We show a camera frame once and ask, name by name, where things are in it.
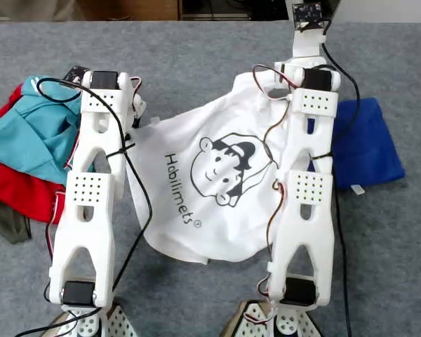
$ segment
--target red cloth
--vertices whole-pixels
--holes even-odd
[[[21,88],[19,85],[0,109],[0,118],[20,99]],[[28,218],[57,224],[64,209],[65,187],[0,163],[0,201]]]

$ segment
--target printed logo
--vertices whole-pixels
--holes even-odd
[[[230,133],[223,138],[200,139],[200,151],[190,169],[193,186],[220,206],[235,207],[242,195],[259,185],[272,161],[256,136]]]

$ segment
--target gray carpet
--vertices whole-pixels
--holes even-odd
[[[78,63],[142,76],[145,122],[165,119],[228,92],[256,63],[290,57],[292,36],[284,22],[0,24],[0,106],[26,76],[61,77]],[[354,335],[421,336],[421,25],[334,25],[327,46],[362,95],[380,101],[407,171],[360,197],[341,196]],[[340,95],[354,97],[349,82]],[[128,189],[114,210],[119,267],[139,228]],[[44,226],[32,229],[24,244],[0,238],[0,336],[60,311],[42,297],[49,259]],[[334,259],[331,302],[314,312],[329,337],[346,334],[338,242]],[[240,300],[257,297],[266,264],[266,251],[242,263],[186,264],[142,242],[117,295],[141,337],[215,337]]]

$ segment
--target dark green cloth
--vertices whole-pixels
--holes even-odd
[[[0,201],[0,235],[11,244],[31,239],[29,218]]]

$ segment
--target white t-shirt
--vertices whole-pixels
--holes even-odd
[[[274,74],[259,72],[263,86]],[[266,247],[269,217],[280,194],[273,191],[276,165],[286,146],[286,101],[268,100],[251,73],[240,74],[231,92],[203,107],[133,129],[128,154],[145,185],[153,218],[145,239],[179,260],[245,260]],[[142,190],[128,168],[141,226],[148,217]]]

